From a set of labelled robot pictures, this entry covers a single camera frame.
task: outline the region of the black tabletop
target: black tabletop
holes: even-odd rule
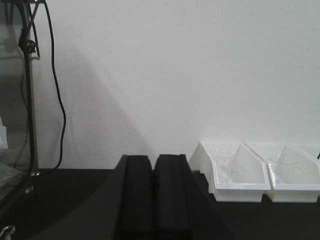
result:
[[[83,206],[91,195],[96,194],[99,186],[108,181],[111,172],[112,170],[58,169],[36,179],[33,193],[24,195],[5,217],[6,224],[16,226],[12,239],[43,240],[46,233],[51,235],[53,230],[62,231],[59,227],[52,229],[52,225],[59,226],[56,223],[79,206]],[[195,172],[194,176],[203,191],[208,192],[205,177],[199,172]],[[101,198],[96,200],[104,201],[112,197],[101,193]],[[265,195],[261,203],[216,202],[213,195],[210,195],[210,199],[218,214],[239,239],[320,239],[319,201],[273,203]],[[64,227],[77,231],[77,226],[72,222]]]

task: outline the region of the metal frame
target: metal frame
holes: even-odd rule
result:
[[[18,8],[21,18],[22,27],[26,29],[29,23],[29,15],[27,4],[23,0],[2,0],[2,2],[10,2],[15,4]],[[22,49],[24,55],[25,64],[25,79],[27,89],[27,113],[28,113],[28,124],[29,124],[29,141],[30,141],[30,165],[27,173],[20,183],[17,184],[8,194],[0,201],[0,218],[8,211],[8,209],[15,203],[15,201],[25,192],[31,189],[33,186],[32,179],[30,178],[34,169],[38,168],[38,156],[37,156],[37,140],[36,140],[36,129],[35,129],[35,102],[34,102],[34,88],[33,88],[33,76],[32,76],[32,63],[30,61],[30,55],[27,47]]]

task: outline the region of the black power cord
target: black power cord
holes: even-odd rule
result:
[[[30,3],[35,3],[35,7],[33,10],[33,13],[31,11],[31,7],[30,7]],[[60,94],[60,88],[59,88],[59,83],[58,83],[58,78],[57,78],[57,73],[56,73],[56,67],[55,67],[55,39],[54,39],[54,33],[53,33],[53,28],[52,28],[52,21],[51,21],[51,17],[50,17],[50,11],[49,11],[49,7],[48,4],[46,2],[46,0],[38,0],[36,2],[33,1],[29,1],[29,4],[27,6],[27,10],[28,10],[28,14],[30,17],[30,21],[29,24],[27,26],[27,29],[25,32],[23,32],[23,36],[25,37],[25,39],[22,39],[23,42],[20,42],[19,45],[21,44],[23,47],[21,49],[24,49],[24,47],[27,47],[28,50],[28,54],[32,54],[32,53],[37,53],[37,57],[32,57],[29,58],[30,60],[39,60],[40,59],[40,51],[39,51],[39,46],[38,46],[38,37],[37,37],[37,32],[36,32],[36,26],[34,23],[35,17],[36,17],[36,13],[39,7],[39,4],[44,4],[45,7],[45,12],[46,12],[46,16],[47,16],[47,20],[48,20],[48,25],[49,25],[49,30],[50,30],[50,39],[51,39],[51,68],[52,68],[52,73],[53,73],[53,78],[54,78],[54,84],[55,84],[55,88],[56,88],[56,94],[57,94],[57,98],[59,101],[59,105],[63,114],[63,126],[62,126],[62,132],[61,132],[61,136],[60,136],[60,154],[59,154],[59,161],[58,163],[55,165],[54,168],[51,168],[47,171],[43,171],[43,172],[33,172],[32,173],[32,177],[39,177],[39,176],[43,176],[46,174],[49,174],[51,172],[53,172],[54,170],[56,170],[57,168],[59,168],[59,166],[62,163],[62,159],[63,159],[63,152],[64,152],[64,137],[65,137],[65,131],[66,131],[66,124],[67,124],[67,116],[66,116],[66,111],[65,111],[65,107],[64,104],[62,102],[61,99],[61,94]],[[28,36],[31,30],[31,27],[33,28],[33,35],[35,38],[35,42],[33,41],[29,41],[28,40]]]
[[[58,79],[57,79],[57,74],[56,74],[56,67],[55,67],[55,39],[54,39],[54,33],[53,33],[53,29],[52,29],[52,22],[51,22],[51,17],[50,17],[50,12],[49,12],[49,8],[47,5],[47,2],[45,0],[43,0],[43,4],[45,7],[45,12],[46,12],[46,16],[48,19],[48,24],[49,24],[49,30],[50,30],[50,38],[51,38],[51,67],[52,67],[52,73],[53,73],[53,78],[54,78],[54,84],[55,84],[55,88],[56,88],[56,94],[58,97],[58,101],[60,104],[60,108],[63,114],[63,127],[62,127],[62,132],[61,132],[61,137],[60,137],[60,155],[59,155],[59,162],[57,163],[57,165],[47,171],[44,172],[40,172],[40,176],[49,174],[51,172],[53,172],[54,170],[56,170],[57,168],[59,168],[59,166],[61,165],[62,159],[63,159],[63,150],[64,150],[64,136],[65,136],[65,131],[66,131],[66,124],[67,124],[67,116],[66,116],[66,111],[65,111],[65,107],[63,105],[63,102],[61,100],[61,95],[60,95],[60,89],[59,89],[59,83],[58,83]]]

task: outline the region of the white plastic tray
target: white plastic tray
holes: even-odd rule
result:
[[[246,143],[268,166],[273,202],[315,203],[320,165],[288,144]]]
[[[200,142],[189,165],[218,202],[261,202],[271,189],[266,164],[242,143]]]

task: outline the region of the glass enclosure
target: glass enclosure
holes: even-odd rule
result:
[[[19,48],[23,15],[0,2],[0,203],[26,179],[32,165],[29,64]]]

